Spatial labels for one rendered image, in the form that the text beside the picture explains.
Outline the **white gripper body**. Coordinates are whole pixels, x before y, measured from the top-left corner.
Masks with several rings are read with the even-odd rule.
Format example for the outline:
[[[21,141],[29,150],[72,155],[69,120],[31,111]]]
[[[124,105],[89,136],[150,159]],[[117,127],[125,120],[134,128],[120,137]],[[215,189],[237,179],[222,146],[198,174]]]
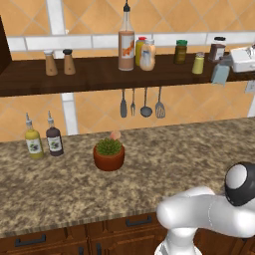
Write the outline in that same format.
[[[255,46],[233,49],[230,55],[235,73],[255,71]]]

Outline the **hanging dark spatula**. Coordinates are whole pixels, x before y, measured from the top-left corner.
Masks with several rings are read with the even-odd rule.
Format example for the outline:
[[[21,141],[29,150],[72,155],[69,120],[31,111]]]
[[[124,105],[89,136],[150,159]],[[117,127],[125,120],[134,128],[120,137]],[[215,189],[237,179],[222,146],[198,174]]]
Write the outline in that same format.
[[[125,89],[122,89],[122,101],[121,101],[121,117],[126,118],[128,114],[127,101],[125,99]]]

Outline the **potted plant in terracotta pot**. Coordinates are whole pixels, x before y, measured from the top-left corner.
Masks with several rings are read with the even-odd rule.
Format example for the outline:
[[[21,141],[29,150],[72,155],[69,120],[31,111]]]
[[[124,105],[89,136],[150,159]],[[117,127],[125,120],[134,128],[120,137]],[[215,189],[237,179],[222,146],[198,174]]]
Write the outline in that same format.
[[[120,142],[121,133],[114,130],[109,137],[101,139],[94,147],[94,162],[98,169],[115,171],[125,161],[125,147]]]

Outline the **hanging dark ladle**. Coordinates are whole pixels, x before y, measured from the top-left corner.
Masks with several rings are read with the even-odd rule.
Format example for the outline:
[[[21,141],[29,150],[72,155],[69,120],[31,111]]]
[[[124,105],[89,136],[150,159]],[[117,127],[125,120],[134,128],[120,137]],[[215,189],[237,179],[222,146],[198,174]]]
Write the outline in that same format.
[[[143,117],[148,118],[152,114],[152,109],[146,105],[146,96],[147,96],[147,88],[144,88],[144,104],[143,104],[143,107],[140,109],[140,114]]]

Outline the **dark purple condiment bottle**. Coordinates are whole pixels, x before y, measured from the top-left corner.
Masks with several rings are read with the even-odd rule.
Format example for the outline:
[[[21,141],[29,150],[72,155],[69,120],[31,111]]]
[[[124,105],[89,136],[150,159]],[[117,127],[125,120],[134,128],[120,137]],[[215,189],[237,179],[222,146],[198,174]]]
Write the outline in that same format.
[[[51,113],[48,113],[49,128],[46,130],[46,137],[50,155],[60,156],[64,153],[61,132],[55,127]]]

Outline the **yellow-green shaker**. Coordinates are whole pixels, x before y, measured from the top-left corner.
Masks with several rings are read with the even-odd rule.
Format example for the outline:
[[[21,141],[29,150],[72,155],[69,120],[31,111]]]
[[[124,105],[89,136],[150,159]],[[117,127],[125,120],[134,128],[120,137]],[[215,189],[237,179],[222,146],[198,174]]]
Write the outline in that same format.
[[[204,65],[204,53],[197,52],[192,67],[192,73],[195,75],[200,75],[203,72],[203,65]]]

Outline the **wooden cupboard door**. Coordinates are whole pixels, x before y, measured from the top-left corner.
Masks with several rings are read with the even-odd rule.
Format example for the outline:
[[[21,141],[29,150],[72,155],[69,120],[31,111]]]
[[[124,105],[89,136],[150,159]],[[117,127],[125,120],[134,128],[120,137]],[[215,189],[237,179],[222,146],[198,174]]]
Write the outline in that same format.
[[[236,238],[198,229],[194,244],[202,255],[255,255],[255,236]]]
[[[0,255],[79,255],[79,247],[84,248],[84,255],[89,255],[86,243],[69,244],[45,249],[27,249],[13,252],[1,252]]]
[[[91,239],[91,254],[97,255],[96,244],[101,243],[102,255],[154,255],[155,248],[164,239],[163,234],[159,229],[151,229]]]

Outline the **yellow condiment bottle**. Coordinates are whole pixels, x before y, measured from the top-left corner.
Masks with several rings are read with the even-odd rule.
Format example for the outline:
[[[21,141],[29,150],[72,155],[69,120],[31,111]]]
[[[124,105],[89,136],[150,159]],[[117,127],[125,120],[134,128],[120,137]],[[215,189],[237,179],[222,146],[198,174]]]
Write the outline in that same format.
[[[32,120],[26,115],[25,140],[32,158],[41,158],[44,156],[40,134],[33,128]]]

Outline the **narrow wooden drawer front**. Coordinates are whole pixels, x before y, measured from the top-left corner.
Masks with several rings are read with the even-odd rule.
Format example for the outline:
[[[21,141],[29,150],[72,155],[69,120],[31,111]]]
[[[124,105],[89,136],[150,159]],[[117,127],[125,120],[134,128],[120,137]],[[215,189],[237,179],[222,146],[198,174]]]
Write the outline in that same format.
[[[149,215],[152,218],[151,223],[141,225],[141,226],[126,227],[126,219],[129,219],[130,221],[144,220],[144,219],[147,219],[147,217]],[[117,219],[112,219],[112,220],[106,221],[106,229],[110,233],[117,233],[117,232],[152,227],[152,226],[157,226],[157,225],[158,225],[158,221],[156,219],[154,212],[141,214],[141,215],[127,216],[127,217],[122,217],[122,218],[117,218]]]

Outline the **wide wooden drawer front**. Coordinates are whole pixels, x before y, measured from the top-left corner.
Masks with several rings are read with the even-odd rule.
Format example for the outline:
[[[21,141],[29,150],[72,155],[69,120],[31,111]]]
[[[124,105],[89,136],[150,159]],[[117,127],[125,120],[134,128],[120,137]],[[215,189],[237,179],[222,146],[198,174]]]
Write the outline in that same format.
[[[4,251],[14,249],[15,241],[17,239],[19,239],[21,242],[41,239],[43,234],[46,235],[46,244],[52,244],[59,241],[82,240],[86,237],[86,230],[84,225],[80,225],[36,233],[29,233],[20,236],[0,238],[0,250]]]

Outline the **hanging metal fork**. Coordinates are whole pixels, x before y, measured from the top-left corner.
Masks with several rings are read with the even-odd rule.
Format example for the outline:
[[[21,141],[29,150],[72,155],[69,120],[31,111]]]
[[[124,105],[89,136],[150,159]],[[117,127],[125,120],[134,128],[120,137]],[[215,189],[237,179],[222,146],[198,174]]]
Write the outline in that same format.
[[[134,117],[135,115],[135,88],[132,89],[132,101],[131,101],[131,105],[130,105],[130,111],[131,111],[131,115]]]

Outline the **tall brown sauce bottle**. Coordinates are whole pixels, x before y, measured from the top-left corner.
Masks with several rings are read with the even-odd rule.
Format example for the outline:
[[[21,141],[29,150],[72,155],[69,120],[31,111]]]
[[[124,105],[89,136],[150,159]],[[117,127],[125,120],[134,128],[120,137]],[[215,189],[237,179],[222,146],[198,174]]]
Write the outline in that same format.
[[[131,71],[134,62],[134,30],[129,18],[130,6],[124,5],[123,23],[119,30],[119,69]]]

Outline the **dark brown spice jar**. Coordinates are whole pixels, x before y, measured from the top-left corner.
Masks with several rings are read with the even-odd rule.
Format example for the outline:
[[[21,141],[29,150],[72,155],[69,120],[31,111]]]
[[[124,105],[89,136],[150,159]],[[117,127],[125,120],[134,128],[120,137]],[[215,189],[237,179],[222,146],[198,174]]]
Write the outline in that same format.
[[[210,62],[218,62],[223,56],[226,47],[225,37],[215,37],[209,52],[208,60]]]

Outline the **wooden shaker with black cap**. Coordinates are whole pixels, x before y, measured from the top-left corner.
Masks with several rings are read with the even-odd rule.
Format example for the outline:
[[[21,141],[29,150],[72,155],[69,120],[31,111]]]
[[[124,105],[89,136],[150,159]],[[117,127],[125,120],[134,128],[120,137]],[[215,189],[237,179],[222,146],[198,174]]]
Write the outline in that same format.
[[[72,50],[65,49],[64,53],[64,70],[66,75],[74,75],[76,73],[73,57],[72,57]]]

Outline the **pale orange squeeze bottle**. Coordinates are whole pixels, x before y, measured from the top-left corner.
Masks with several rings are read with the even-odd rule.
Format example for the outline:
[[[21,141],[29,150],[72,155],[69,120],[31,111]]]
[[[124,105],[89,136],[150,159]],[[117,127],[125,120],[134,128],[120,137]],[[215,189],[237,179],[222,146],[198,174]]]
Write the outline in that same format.
[[[144,71],[152,71],[155,65],[155,44],[153,39],[146,39],[141,47],[139,66]]]

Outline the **dark jar with green lid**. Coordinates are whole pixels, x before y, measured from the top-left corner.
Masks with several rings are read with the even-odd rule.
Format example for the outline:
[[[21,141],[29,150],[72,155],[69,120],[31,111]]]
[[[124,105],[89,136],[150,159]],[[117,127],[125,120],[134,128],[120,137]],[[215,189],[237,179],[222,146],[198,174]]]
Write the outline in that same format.
[[[187,41],[186,40],[177,40],[174,52],[174,63],[175,64],[184,64],[185,56],[187,51]]]

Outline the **yellow bottle with red cap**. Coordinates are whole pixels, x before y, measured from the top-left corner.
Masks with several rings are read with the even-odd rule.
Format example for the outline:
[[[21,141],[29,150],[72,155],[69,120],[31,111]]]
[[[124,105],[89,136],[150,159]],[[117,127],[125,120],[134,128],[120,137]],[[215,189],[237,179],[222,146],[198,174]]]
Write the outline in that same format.
[[[139,65],[139,59],[140,59],[140,54],[141,54],[141,47],[144,44],[146,40],[146,37],[139,37],[135,41],[135,64],[138,66]]]

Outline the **hanging slotted turner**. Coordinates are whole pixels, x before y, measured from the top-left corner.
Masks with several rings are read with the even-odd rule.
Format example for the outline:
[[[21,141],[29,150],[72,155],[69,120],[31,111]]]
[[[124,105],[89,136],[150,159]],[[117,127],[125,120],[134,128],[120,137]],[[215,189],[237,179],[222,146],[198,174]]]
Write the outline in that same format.
[[[157,103],[155,104],[155,116],[158,119],[163,119],[165,117],[164,105],[160,100],[157,100]]]

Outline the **wooden shaker with white cap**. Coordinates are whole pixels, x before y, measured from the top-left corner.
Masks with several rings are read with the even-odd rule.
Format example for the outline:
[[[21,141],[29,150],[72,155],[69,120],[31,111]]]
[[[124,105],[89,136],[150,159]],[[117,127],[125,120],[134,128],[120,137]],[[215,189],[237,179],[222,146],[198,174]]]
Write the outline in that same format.
[[[58,70],[53,57],[53,52],[51,50],[46,50],[44,54],[46,57],[46,75],[56,76],[58,74]]]

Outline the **dark wooden shelf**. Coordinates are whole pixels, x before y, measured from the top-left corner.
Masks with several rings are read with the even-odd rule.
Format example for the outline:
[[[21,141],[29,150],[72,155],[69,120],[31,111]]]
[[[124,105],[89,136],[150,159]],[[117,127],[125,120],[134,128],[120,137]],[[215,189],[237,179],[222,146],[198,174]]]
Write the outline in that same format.
[[[203,73],[194,75],[191,73],[193,60],[194,56],[188,54],[183,65],[175,65],[171,55],[158,55],[150,72],[140,68],[122,72],[116,57],[79,58],[74,61],[76,73],[71,76],[64,73],[64,62],[58,60],[58,74],[49,77],[43,60],[14,61],[11,58],[0,18],[0,97],[209,83],[214,65],[205,62]]]

